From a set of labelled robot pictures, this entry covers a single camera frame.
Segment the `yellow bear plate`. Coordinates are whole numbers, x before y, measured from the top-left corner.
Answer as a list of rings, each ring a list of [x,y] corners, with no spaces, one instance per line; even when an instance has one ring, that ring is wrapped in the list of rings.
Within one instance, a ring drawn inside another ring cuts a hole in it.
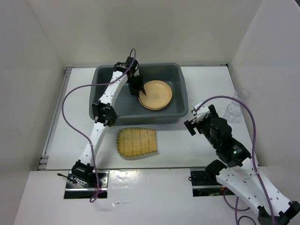
[[[159,100],[167,100],[171,101],[173,97],[173,92],[171,87],[159,80],[152,80],[144,84],[145,91],[147,95],[145,96],[141,91],[139,94],[139,98],[143,102],[150,102],[150,101],[159,101]]]
[[[140,98],[138,98],[139,103],[149,110],[161,110],[169,105],[171,101],[167,100],[159,100],[159,101],[150,101],[150,102],[143,102]]]

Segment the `clear plastic cup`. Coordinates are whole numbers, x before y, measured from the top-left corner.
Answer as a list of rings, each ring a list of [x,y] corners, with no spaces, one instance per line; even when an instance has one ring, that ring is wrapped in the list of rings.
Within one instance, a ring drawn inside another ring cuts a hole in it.
[[[231,103],[227,106],[223,118],[226,119],[228,122],[233,123],[237,120],[239,116],[241,116],[241,114],[241,106]]]
[[[243,102],[243,103],[246,103],[247,100],[249,99],[250,97],[250,93],[247,89],[245,88],[237,88],[235,90],[235,94],[234,94],[234,98]]]

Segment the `woven bamboo tray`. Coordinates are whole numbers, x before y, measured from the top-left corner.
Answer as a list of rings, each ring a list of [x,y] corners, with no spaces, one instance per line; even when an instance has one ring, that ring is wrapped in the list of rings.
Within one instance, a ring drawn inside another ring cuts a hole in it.
[[[158,153],[156,131],[143,127],[123,128],[117,134],[116,148],[123,158],[136,158]]]

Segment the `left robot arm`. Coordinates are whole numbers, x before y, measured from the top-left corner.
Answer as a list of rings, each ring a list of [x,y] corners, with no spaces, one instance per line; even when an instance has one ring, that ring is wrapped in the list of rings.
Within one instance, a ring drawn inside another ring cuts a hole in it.
[[[97,183],[95,156],[108,128],[117,120],[114,105],[124,84],[128,84],[130,94],[139,97],[140,92],[146,93],[143,77],[139,75],[139,63],[131,56],[125,62],[117,62],[113,67],[109,83],[97,83],[93,86],[103,86],[104,93],[92,103],[94,127],[80,159],[72,167],[72,176],[82,187],[89,187]]]

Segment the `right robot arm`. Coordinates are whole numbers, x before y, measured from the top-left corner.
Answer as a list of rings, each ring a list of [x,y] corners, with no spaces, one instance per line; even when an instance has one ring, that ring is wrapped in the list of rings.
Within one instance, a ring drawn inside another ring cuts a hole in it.
[[[218,156],[205,168],[210,184],[219,183],[239,197],[262,225],[286,225],[300,211],[300,204],[285,197],[255,164],[251,153],[232,136],[232,128],[214,105],[202,106],[195,118],[184,122],[191,135],[205,136]]]

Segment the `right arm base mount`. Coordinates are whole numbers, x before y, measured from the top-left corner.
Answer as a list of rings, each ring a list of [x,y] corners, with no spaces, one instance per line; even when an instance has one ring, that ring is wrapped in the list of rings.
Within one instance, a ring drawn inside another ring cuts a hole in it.
[[[188,180],[192,184],[193,197],[220,196],[227,190],[225,186],[209,180],[203,167],[191,168]]]

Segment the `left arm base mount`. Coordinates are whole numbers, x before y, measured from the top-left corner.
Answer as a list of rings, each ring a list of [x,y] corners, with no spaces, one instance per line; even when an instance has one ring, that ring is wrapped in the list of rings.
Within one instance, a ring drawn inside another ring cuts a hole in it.
[[[108,194],[108,180],[109,172],[98,172],[100,191],[98,199],[106,199]],[[91,183],[80,181],[78,178],[72,176],[71,171],[68,171],[67,182],[65,186],[64,199],[90,199],[97,189],[97,179],[93,175]]]

